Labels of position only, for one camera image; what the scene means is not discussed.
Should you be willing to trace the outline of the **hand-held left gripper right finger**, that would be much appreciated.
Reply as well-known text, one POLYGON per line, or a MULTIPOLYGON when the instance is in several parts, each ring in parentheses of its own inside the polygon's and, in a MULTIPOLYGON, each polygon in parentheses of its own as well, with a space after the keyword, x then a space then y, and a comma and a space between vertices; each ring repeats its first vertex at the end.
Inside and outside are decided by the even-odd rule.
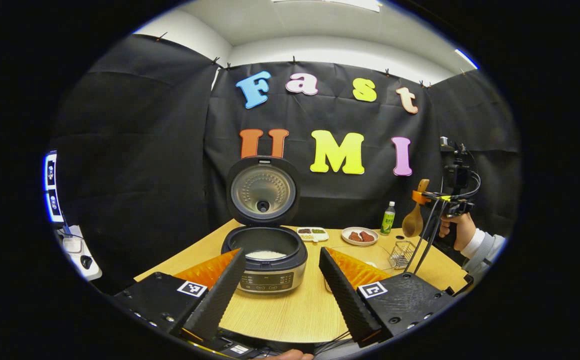
POLYGON ((360 347, 404 337, 456 301, 412 272, 389 275, 329 247, 320 249, 319 269, 360 347))

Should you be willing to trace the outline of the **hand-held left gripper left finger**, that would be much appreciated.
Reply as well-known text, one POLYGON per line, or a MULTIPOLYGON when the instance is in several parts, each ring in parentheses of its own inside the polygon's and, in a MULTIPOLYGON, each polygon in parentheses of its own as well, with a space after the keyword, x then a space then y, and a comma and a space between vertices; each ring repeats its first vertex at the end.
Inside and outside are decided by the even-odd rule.
POLYGON ((213 284, 192 275, 153 272, 112 298, 156 330, 195 344, 212 339, 245 271, 243 249, 228 251, 213 284))

